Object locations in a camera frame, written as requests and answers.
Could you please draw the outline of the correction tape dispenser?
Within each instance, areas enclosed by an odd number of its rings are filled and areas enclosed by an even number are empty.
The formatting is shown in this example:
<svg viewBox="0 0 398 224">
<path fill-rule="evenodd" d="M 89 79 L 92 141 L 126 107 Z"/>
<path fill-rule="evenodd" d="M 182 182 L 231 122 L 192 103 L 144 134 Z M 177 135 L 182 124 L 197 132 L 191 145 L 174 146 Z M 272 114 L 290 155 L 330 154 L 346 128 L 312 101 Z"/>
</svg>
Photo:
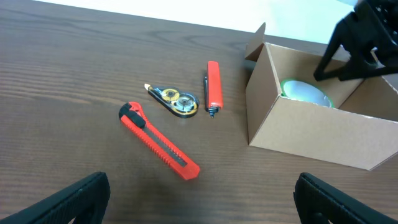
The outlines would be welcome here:
<svg viewBox="0 0 398 224">
<path fill-rule="evenodd" d="M 150 96 L 179 118 L 191 118 L 198 111 L 200 101 L 192 93 L 182 91 L 174 86 L 158 86 L 147 83 L 144 88 Z"/>
</svg>

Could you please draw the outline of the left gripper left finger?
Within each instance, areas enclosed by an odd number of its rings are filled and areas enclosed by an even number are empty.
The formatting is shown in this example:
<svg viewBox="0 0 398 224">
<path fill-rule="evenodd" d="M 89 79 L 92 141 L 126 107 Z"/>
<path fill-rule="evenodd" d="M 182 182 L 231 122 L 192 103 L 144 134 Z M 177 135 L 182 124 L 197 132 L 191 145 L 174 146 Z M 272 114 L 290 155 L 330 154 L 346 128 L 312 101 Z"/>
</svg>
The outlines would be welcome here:
<svg viewBox="0 0 398 224">
<path fill-rule="evenodd" d="M 101 223 L 110 198 L 108 177 L 94 172 L 1 220 L 1 224 Z"/>
</svg>

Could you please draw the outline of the green tape roll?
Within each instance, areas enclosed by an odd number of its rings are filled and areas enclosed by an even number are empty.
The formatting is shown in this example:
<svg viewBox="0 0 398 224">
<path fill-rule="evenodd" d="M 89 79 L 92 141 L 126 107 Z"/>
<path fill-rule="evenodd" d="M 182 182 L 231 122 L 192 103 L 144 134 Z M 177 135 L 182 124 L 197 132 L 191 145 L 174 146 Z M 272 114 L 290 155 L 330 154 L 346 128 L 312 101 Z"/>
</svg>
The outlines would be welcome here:
<svg viewBox="0 0 398 224">
<path fill-rule="evenodd" d="M 286 79 L 280 83 L 282 95 L 291 100 L 304 101 L 333 108 L 332 100 L 319 88 L 300 80 Z"/>
</svg>

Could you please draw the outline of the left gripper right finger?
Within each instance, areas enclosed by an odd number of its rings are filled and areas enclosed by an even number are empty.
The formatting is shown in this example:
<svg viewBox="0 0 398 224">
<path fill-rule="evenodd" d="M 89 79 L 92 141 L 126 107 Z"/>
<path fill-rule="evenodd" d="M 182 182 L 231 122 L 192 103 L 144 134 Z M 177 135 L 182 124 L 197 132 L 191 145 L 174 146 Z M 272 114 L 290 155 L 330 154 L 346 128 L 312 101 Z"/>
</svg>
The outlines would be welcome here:
<svg viewBox="0 0 398 224">
<path fill-rule="evenodd" d="M 295 184 L 294 202 L 302 223 L 391 223 L 388 217 L 332 185 L 303 172 Z"/>
</svg>

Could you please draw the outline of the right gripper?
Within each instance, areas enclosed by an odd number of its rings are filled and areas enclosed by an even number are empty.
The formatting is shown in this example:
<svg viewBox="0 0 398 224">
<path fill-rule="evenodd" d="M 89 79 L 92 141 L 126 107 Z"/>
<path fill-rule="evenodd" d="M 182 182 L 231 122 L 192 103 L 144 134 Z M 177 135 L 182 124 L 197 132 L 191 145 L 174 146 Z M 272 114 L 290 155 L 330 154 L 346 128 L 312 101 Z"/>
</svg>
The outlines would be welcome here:
<svg viewBox="0 0 398 224">
<path fill-rule="evenodd" d="M 356 3 L 354 11 L 359 20 L 365 21 L 376 48 L 374 53 L 382 64 L 358 62 L 360 51 L 356 35 L 351 30 L 358 19 L 354 14 L 348 14 L 335 26 L 328 47 L 313 74 L 316 81 L 331 78 L 347 81 L 397 73 L 397 0 L 361 0 Z M 344 66 L 325 72 L 341 45 L 349 52 L 350 59 Z"/>
</svg>

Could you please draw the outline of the red marker pen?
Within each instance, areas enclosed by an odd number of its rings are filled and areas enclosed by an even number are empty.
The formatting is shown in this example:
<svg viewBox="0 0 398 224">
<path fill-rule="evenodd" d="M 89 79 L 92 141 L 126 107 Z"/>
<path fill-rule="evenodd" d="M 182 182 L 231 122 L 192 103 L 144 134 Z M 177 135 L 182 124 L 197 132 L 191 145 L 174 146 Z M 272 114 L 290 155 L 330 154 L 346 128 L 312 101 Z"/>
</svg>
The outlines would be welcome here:
<svg viewBox="0 0 398 224">
<path fill-rule="evenodd" d="M 207 75 L 204 78 L 205 108 L 213 118 L 223 108 L 223 93 L 219 63 L 208 61 Z"/>
</svg>

